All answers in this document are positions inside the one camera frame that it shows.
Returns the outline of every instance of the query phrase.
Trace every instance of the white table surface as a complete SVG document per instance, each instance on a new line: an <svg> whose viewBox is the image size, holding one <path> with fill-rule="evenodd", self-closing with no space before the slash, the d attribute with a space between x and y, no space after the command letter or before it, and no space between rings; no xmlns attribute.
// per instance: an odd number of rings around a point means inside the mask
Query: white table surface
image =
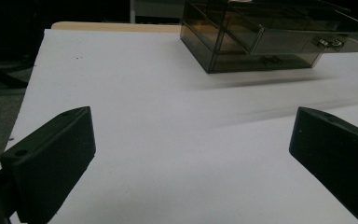
<svg viewBox="0 0 358 224"><path fill-rule="evenodd" d="M46 30L7 148L85 105L97 153L51 223L358 223L289 154L299 106L358 126L358 53L208 75L179 34Z"/></svg>

